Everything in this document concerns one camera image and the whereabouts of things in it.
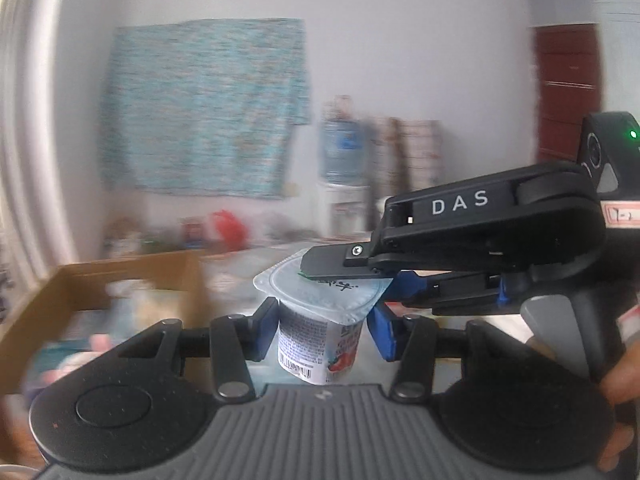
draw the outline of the water bottle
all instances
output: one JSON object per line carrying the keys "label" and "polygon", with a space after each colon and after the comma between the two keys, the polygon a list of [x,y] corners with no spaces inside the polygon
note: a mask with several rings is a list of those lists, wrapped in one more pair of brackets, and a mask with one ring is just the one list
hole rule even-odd
{"label": "water bottle", "polygon": [[365,181],[364,133],[350,115],[350,111],[340,109],[337,103],[332,111],[325,113],[322,122],[321,176],[331,184],[359,186]]}

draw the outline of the red plastic bag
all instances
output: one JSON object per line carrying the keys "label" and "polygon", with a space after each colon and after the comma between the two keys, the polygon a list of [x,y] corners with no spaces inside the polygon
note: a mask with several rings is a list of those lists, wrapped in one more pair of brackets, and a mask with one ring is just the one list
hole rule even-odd
{"label": "red plastic bag", "polygon": [[212,213],[211,223],[228,251],[239,251],[246,247],[247,228],[236,215],[222,209]]}

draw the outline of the blue cloth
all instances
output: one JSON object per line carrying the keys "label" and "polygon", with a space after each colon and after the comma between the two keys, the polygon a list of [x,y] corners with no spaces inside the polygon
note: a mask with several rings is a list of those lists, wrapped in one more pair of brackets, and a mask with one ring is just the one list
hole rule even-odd
{"label": "blue cloth", "polygon": [[197,20],[117,31],[102,102],[108,186],[282,196],[310,121],[302,20]]}

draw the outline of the human hand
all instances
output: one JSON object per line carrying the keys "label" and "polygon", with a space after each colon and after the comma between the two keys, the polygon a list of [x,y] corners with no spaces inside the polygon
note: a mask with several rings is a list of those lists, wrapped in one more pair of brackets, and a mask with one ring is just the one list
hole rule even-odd
{"label": "human hand", "polygon": [[[620,362],[604,377],[600,390],[612,406],[640,397],[640,341],[636,341],[626,351]],[[631,445],[634,428],[616,423],[609,442],[605,446],[598,468],[611,471],[618,465],[620,452]]]}

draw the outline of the das logo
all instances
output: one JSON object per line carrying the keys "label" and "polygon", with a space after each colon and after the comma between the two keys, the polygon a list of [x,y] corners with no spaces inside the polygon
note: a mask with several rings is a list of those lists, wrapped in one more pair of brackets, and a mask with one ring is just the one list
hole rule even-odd
{"label": "das logo", "polygon": [[[469,205],[473,207],[483,207],[489,203],[489,198],[486,195],[486,190],[481,189],[474,193],[473,202],[469,203]],[[451,207],[452,212],[456,212],[458,209],[466,210],[469,208],[464,197],[459,194],[456,195],[455,200],[453,201],[453,206]],[[441,215],[447,209],[447,202],[443,198],[437,198],[436,200],[431,201],[431,213],[433,215]]]}
{"label": "das logo", "polygon": [[508,183],[498,182],[477,187],[459,187],[446,192],[425,196],[414,204],[417,221],[443,220],[462,215],[482,214],[514,205],[514,196]]}

